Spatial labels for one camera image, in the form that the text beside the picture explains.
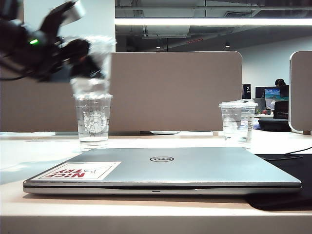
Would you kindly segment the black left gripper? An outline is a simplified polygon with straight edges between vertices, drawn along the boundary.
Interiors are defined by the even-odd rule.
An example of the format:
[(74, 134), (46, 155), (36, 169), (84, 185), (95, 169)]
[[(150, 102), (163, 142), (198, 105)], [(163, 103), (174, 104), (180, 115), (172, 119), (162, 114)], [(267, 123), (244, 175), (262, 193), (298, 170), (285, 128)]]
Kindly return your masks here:
[(103, 78), (99, 66), (88, 55), (90, 43), (85, 39), (70, 41), (62, 49), (62, 39), (58, 36), (61, 25), (69, 18), (70, 4), (61, 4), (46, 15), (37, 30), (28, 24), (25, 29), (25, 48), (23, 49), (23, 77), (38, 81), (50, 81), (51, 76), (63, 69), (66, 59), (78, 59), (72, 63), (71, 78)]

